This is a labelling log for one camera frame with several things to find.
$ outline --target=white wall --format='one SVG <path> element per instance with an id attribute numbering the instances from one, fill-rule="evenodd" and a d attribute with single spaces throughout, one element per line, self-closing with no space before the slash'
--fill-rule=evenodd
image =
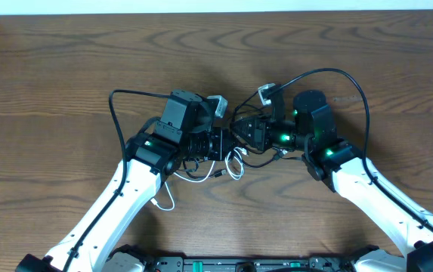
<path id="1" fill-rule="evenodd" d="M 433 0 L 0 0 L 0 15 L 415 9 Z"/>

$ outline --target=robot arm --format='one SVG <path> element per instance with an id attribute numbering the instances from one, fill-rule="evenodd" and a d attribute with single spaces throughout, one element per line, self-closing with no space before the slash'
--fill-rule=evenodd
<path id="1" fill-rule="evenodd" d="M 367 165 L 389 193 L 433 225 L 433 214 L 431 212 L 426 211 L 412 201 L 411 198 L 384 178 L 369 159 L 367 159 Z M 424 243 L 433 241 L 431 231 L 424 228 L 392 202 L 377 188 L 376 184 L 371 184 L 360 158 L 342 164 L 340 170 L 332 173 L 332 182 L 336 192 L 369 216 L 391 238 L 405 258 L 416 249 L 415 244 L 418 241 Z"/>
<path id="2" fill-rule="evenodd" d="M 110 197 L 117 190 L 122 177 L 122 162 L 103 193 L 88 210 L 82 220 L 73 228 L 58 245 L 46 254 L 51 258 L 51 266 L 62 270 L 82 233 L 87 229 L 95 216 L 100 212 Z M 126 184 L 119 197 L 105 211 L 101 219 L 88 233 L 78 255 L 72 260 L 68 271 L 101 271 L 117 241 L 125 232 L 134 216 L 151 200 L 161 187 L 160 174 L 150 172 L 150 167 L 135 159 L 128 162 Z M 141 264 L 131 264 L 134 268 Z"/>

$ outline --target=wire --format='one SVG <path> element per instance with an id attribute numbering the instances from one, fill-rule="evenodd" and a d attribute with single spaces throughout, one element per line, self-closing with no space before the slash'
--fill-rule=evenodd
<path id="1" fill-rule="evenodd" d="M 176 207 L 176 204 L 175 204 L 175 202 L 174 202 L 174 199 L 172 198 L 171 191 L 170 191 L 170 189 L 169 189 L 169 185 L 168 185 L 168 183 L 165 182 L 164 185 L 165 185 L 165 188 L 166 188 L 167 191 L 168 191 L 169 198 L 171 199 L 172 207 L 166 209 L 166 208 L 163 208 L 163 207 L 159 206 L 159 203 L 157 202 L 157 200 L 156 200 L 155 198 L 152 198 L 150 201 L 152 202 L 152 204 L 154 204 L 154 205 L 155 205 L 157 208 L 159 208 L 160 210 L 162 210 L 162 211 L 164 211 L 164 212 L 170 212 L 170 211 L 172 211 L 172 210 Z"/>
<path id="2" fill-rule="evenodd" d="M 240 110 L 241 107 L 243 107 L 246 103 L 248 103 L 248 101 L 250 101 L 254 96 L 256 96 L 257 93 L 258 93 L 258 91 L 255 91 L 252 95 L 250 95 L 250 97 L 246 98 L 246 100 L 243 101 L 243 103 L 241 103 L 239 106 L 234 108 L 233 116 L 231 117 L 232 122 L 234 122 L 234 118 L 237 115 L 238 110 Z"/>
<path id="3" fill-rule="evenodd" d="M 147 120 L 147 121 L 142 125 L 142 128 L 139 129 L 139 132 L 138 132 L 138 133 L 144 133 L 144 132 L 146 132 L 146 130 L 149 129 L 149 127 L 150 127 L 153 123 L 159 121 L 160 119 L 161 119 L 161 117 L 159 117 L 159 116 L 154 116 L 154 117 L 149 118 L 149 120 Z"/>
<path id="4" fill-rule="evenodd" d="M 313 138 L 314 135 L 312 133 L 309 133 L 305 135 L 305 142 L 304 142 L 304 155 L 307 162 L 310 162 L 310 157 L 308 156 L 308 141 Z"/>
<path id="5" fill-rule="evenodd" d="M 125 155 L 124 136 L 122 135 L 122 130 L 120 129 L 119 120 L 117 120 L 116 111 L 113 109 L 113 95 L 115 93 L 141 94 L 141 95 L 146 95 L 146 96 L 151 96 L 151 97 L 169 98 L 168 95 L 164 95 L 164 94 L 153 94 L 153 93 L 147 93 L 144 91 L 129 91 L 129 90 L 122 90 L 122 89 L 117 89 L 117 90 L 114 90 L 110 93 L 110 95 L 109 95 L 110 115 L 112 116 L 113 123 L 116 126 L 117 136 L 119 136 L 120 147 L 122 149 L 122 179 L 120 181 L 119 187 L 114 192 L 113 196 L 110 197 L 107 204 L 105 204 L 105 206 L 101 209 L 101 211 L 95 216 L 94 220 L 89 224 L 89 226 L 82 233 L 79 240 L 75 243 L 74 247 L 71 248 L 68 259 L 66 260 L 65 265 L 63 266 L 63 272 L 68 271 L 70 264 L 72 264 L 73 259 L 79 253 L 79 248 L 80 248 L 81 244 L 83 243 L 83 240 L 87 237 L 88 233 L 90 233 L 92 228 L 94 228 L 96 223 L 101 219 L 101 217 L 102 217 L 102 215 L 104 215 L 105 211 L 108 210 L 110 205 L 112 205 L 112 203 L 116 200 L 116 198 L 122 192 L 122 188 L 124 187 L 124 184 L 125 184 L 125 179 L 127 178 L 127 156 Z"/>
<path id="6" fill-rule="evenodd" d="M 243 111 L 243 112 L 240 112 L 240 113 L 233 113 L 233 114 L 231 114 L 230 115 L 230 117 L 228 117 L 228 118 L 226 118 L 226 120 L 224 121 L 224 124 L 226 124 L 230 119 L 232 119 L 233 118 L 233 116 L 238 116 L 238 115 L 241 115 L 241 114 L 245 114 L 245 113 L 254 113 L 255 111 L 258 111 L 258 112 L 260 112 L 261 114 L 264 114 L 264 111 L 263 111 L 263 109 L 265 108 L 265 107 L 255 107 L 255 106 L 253 106 L 253 105 L 248 105 L 248 104 L 245 104 L 245 105 L 243 105 L 243 106 L 250 106 L 250 107 L 252 107 L 252 108 L 256 108 L 256 110 L 246 110 L 246 111 Z"/>
<path id="7" fill-rule="evenodd" d="M 251 108 L 255 109 L 255 111 L 258 111 L 258 112 L 260 112 L 260 113 L 264 113 L 264 112 L 263 112 L 264 107 L 257 107 L 257 106 L 253 106 L 253 105 L 251 105 L 251 104 L 244 104 L 244 105 L 241 105 L 241 106 L 242 106 L 242 107 L 243 107 L 243 106 L 251 107 Z"/>
<path id="8" fill-rule="evenodd" d="M 196 176 L 196 175 L 192 175 L 190 172 L 188 172 L 188 171 L 187 171 L 187 166 L 186 166 L 186 162 L 185 162 L 185 161 L 183 161 L 183 167 L 184 167 L 184 170 L 183 170 L 183 169 L 178 169 L 178 171 L 185 172 L 186 175 L 187 175 L 189 178 L 192 178 L 192 179 L 198 179 L 198 178 L 204 178 L 204 177 L 205 177 L 205 176 Z M 209 176 L 208 178 L 217 178 L 217 177 L 219 177 L 220 175 L 219 175 L 218 173 L 221 174 L 223 170 L 224 170 L 224 169 L 219 169 L 219 170 L 214 171 L 213 173 L 210 174 L 210 176 Z"/>
<path id="9" fill-rule="evenodd" d="M 246 150 L 248 150 L 249 152 L 251 152 L 251 153 L 253 153 L 253 154 L 257 154 L 257 155 L 261 155 L 261 154 L 263 154 L 264 153 L 264 151 L 258 151 L 258 150 L 253 150 L 253 149 L 251 149 L 251 148 L 248 148 L 246 145 L 247 144 L 244 144 L 243 142 L 241 142 L 238 138 L 237 138 L 237 134 L 236 133 L 234 133 L 233 131 L 231 132 L 231 133 L 233 133 L 233 135 L 235 135 L 235 139 L 237 140 L 237 142 L 238 142 L 238 146 L 239 147 L 245 147 L 245 149 Z"/>
<path id="10" fill-rule="evenodd" d="M 245 169 L 244 169 L 244 167 L 243 167 L 243 162 L 242 162 L 243 158 L 242 158 L 240 152 L 238 152 L 238 150 L 242 150 L 242 149 L 243 149 L 243 148 L 241 148 L 241 147 L 235 147 L 234 150 L 233 150 L 233 152 L 228 152 L 228 154 L 227 154 L 226 157 L 224 158 L 224 164 L 226 164 L 226 169 L 227 169 L 227 171 L 228 171 L 228 174 L 230 174 L 230 176 L 231 176 L 235 181 L 238 181 L 239 179 L 241 179 L 241 177 L 245 174 Z M 231 169 L 230 169 L 229 161 L 230 161 L 230 155 L 231 155 L 232 153 L 235 153 L 235 154 L 238 155 L 238 156 L 233 156 L 233 158 L 234 158 L 236 161 L 238 161 L 238 163 L 240 164 L 240 174 L 239 174 L 239 175 L 238 175 L 238 174 L 234 174 L 234 173 L 231 171 Z"/>
<path id="11" fill-rule="evenodd" d="M 369 179 L 370 179 L 370 185 L 375 184 L 376 187 L 378 187 L 378 189 L 381 190 L 381 192 L 384 193 L 392 202 L 394 202 L 398 207 L 400 207 L 401 209 L 403 209 L 403 211 L 405 211 L 409 216 L 411 216 L 411 218 L 413 218 L 414 220 L 418 221 L 423 227 L 425 227 L 426 229 L 428 229 L 429 231 L 431 231 L 433 233 L 433 226 L 429 224 L 428 220 L 422 219 L 421 216 L 419 216 L 412 209 L 410 209 L 409 207 L 407 207 L 406 205 L 404 205 L 393 194 L 389 193 L 382 186 L 382 184 L 380 184 L 378 178 L 374 177 L 370 173 L 369 167 L 367 167 L 367 144 L 369 142 L 369 130 L 370 130 L 369 105 L 367 103 L 366 95 L 364 94 L 362 88 L 359 86 L 359 84 L 357 83 L 357 81 L 351 75 L 349 75 L 345 71 L 342 71 L 341 69 L 336 69 L 336 68 L 320 68 L 320 69 L 315 69 L 315 70 L 303 73 L 300 76 L 295 77 L 294 79 L 290 80 L 286 84 L 280 86 L 280 88 L 278 88 L 276 91 L 279 91 L 279 90 L 284 89 L 285 87 L 288 87 L 289 85 L 295 83 L 299 79 L 302 79 L 302 78 L 304 78 L 306 76 L 309 76 L 311 74 L 320 73 L 320 72 L 334 72 L 334 73 L 339 73 L 339 74 L 347 77 L 352 82 L 352 84 L 354 84 L 355 88 L 359 91 L 360 96 L 362 97 L 362 101 L 363 101 L 363 104 L 364 104 L 364 110 L 366 112 L 366 128 L 365 128 L 364 146 L 363 146 L 363 150 L 362 150 L 362 158 L 361 159 L 362 159 L 362 165 L 363 165 L 364 171 L 366 172 L 367 177 L 369 177 Z"/>
<path id="12" fill-rule="evenodd" d="M 267 162 L 263 162 L 262 164 L 259 164 L 259 165 L 251 165 L 251 164 L 245 162 L 244 159 L 241 159 L 241 162 L 242 162 L 244 165 L 246 165 L 246 166 L 248 166 L 248 167 L 250 167 L 250 168 L 261 168 L 261 167 L 263 167 L 263 166 L 269 165 L 270 162 L 273 162 L 273 161 L 274 161 L 274 158 L 271 158 L 271 159 L 269 159 Z"/>
<path id="13" fill-rule="evenodd" d="M 185 181 L 194 182 L 194 183 L 201 183 L 201 182 L 203 182 L 203 181 L 205 181 L 205 180 L 207 180 L 209 178 L 209 176 L 211 174 L 211 171 L 213 171 L 213 167 L 215 167 L 215 163 L 216 163 L 216 161 L 213 161 L 213 163 L 211 164 L 211 168 L 208 171 L 208 174 L 203 179 L 201 179 L 201 180 L 191 180 L 189 178 L 185 178 L 185 177 L 181 176 L 180 174 L 178 174 L 176 172 L 174 172 L 174 175 L 177 175 L 179 178 L 182 178 Z"/>
<path id="14" fill-rule="evenodd" d="M 189 173 L 191 173 L 191 172 L 196 172 L 196 171 L 198 171 L 198 169 L 199 169 L 199 162 L 198 162 L 198 160 L 197 159 L 194 159 L 194 168 L 192 168 L 192 169 L 188 169 L 187 168 L 187 166 L 186 166 L 186 162 L 185 161 L 183 161 L 183 167 L 184 167 L 184 170 L 180 170 L 180 169 L 178 169 L 179 171 L 183 171 L 183 172 L 186 172 L 187 174 L 189 174 Z"/>
<path id="15" fill-rule="evenodd" d="M 288 157 L 288 158 L 282 158 L 282 159 L 294 159 L 294 160 L 298 160 L 298 161 L 302 160 L 301 157 Z"/>

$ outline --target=wooden table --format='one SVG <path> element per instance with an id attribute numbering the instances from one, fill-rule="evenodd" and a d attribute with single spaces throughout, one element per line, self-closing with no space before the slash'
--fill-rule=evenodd
<path id="1" fill-rule="evenodd" d="M 370 158 L 433 211 L 433 11 L 0 17 L 0 270 L 26 253 L 43 256 L 106 187 L 121 158 L 107 106 L 114 88 L 221 94 L 232 109 L 260 85 L 325 66 L 348 71 L 367 94 Z M 286 98 L 311 88 L 325 92 L 340 133 L 361 145 L 363 106 L 350 82 L 315 75 Z M 165 105 L 124 94 L 115 103 L 126 137 Z M 398 254 L 298 162 L 247 169 L 241 181 L 169 183 L 176 209 L 147 205 L 120 244 L 214 256 L 376 244 Z M 169 204 L 165 191 L 157 198 Z"/>

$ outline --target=white cable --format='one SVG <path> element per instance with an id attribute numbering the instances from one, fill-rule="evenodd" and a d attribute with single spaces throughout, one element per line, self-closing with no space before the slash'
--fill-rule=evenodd
<path id="1" fill-rule="evenodd" d="M 169 209 L 166 209 L 166 208 L 163 208 L 163 207 L 159 206 L 159 203 L 157 202 L 157 200 L 155 198 L 152 198 L 150 201 L 152 202 L 152 204 L 154 204 L 160 210 L 162 210 L 164 212 L 170 212 L 170 211 L 172 211 L 176 207 L 176 204 L 174 203 L 174 199 L 172 198 L 171 191 L 169 189 L 168 183 L 165 182 L 164 185 L 165 185 L 165 188 L 168 190 L 168 195 L 169 195 L 169 198 L 171 199 L 172 207 L 169 208 Z"/>
<path id="2" fill-rule="evenodd" d="M 234 156 L 233 158 L 240 164 L 240 174 L 239 175 L 237 175 L 237 174 L 235 174 L 235 173 L 233 173 L 232 171 L 231 171 L 231 169 L 230 169 L 230 165 L 229 165 L 229 161 L 230 161 L 230 155 L 231 155 L 231 152 L 229 152 L 227 155 L 226 155 L 226 157 L 224 158 L 224 164 L 226 164 L 226 169 L 227 169 L 227 171 L 228 171 L 228 174 L 230 174 L 230 176 L 235 180 L 235 181 L 238 181 L 239 179 L 241 179 L 241 177 L 243 176 L 243 174 L 245 174 L 245 169 L 244 169 L 244 167 L 243 167 L 243 162 L 242 162 L 242 160 L 243 160 L 243 158 L 242 158 L 242 156 L 241 156 L 241 154 L 240 154 L 240 151 L 241 150 L 241 152 L 244 154 L 245 152 L 244 152 L 244 149 L 243 148 L 241 148 L 241 147 L 235 147 L 234 148 L 234 152 L 235 152 L 235 154 L 237 154 L 238 156 Z"/>
<path id="3" fill-rule="evenodd" d="M 208 179 L 208 177 L 210 176 L 211 172 L 213 171 L 213 167 L 215 167 L 215 162 L 216 161 L 213 161 L 213 164 L 211 164 L 211 168 L 209 169 L 208 174 L 203 179 L 200 179 L 200 180 L 191 180 L 189 178 L 185 178 L 185 177 L 181 176 L 180 174 L 178 174 L 176 172 L 174 172 L 174 175 L 177 175 L 179 178 L 182 178 L 185 181 L 194 182 L 194 183 L 200 183 L 200 182 L 203 182 L 203 181 L 205 181 L 205 180 Z"/>

